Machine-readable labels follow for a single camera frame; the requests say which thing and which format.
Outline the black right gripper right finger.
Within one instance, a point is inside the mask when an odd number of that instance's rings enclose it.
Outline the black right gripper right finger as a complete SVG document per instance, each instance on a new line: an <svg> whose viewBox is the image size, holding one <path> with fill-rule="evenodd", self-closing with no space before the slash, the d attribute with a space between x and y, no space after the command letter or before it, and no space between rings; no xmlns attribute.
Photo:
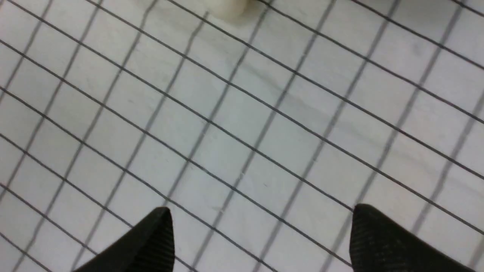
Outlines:
<svg viewBox="0 0 484 272"><path fill-rule="evenodd" d="M355 272L470 272L377 208L353 209L349 255Z"/></svg>

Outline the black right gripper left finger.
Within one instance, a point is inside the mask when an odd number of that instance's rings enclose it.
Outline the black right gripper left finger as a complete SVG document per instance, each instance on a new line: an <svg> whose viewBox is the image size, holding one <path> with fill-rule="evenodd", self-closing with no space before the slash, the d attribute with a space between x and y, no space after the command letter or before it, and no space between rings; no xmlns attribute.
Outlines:
<svg viewBox="0 0 484 272"><path fill-rule="evenodd" d="M171 210L157 207L77 272L172 272L175 243Z"/></svg>

